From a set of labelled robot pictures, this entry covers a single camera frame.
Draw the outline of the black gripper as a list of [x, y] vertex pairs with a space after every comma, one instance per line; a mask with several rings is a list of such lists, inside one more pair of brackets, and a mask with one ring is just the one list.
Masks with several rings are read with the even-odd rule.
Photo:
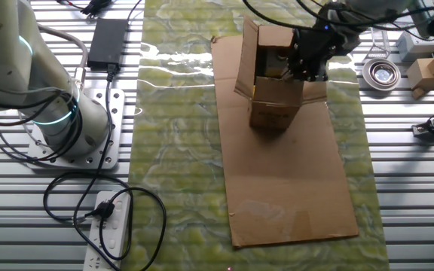
[[346, 39], [334, 30], [317, 32], [294, 29], [292, 56], [283, 69], [283, 80], [327, 81], [327, 62], [334, 56], [346, 54]]

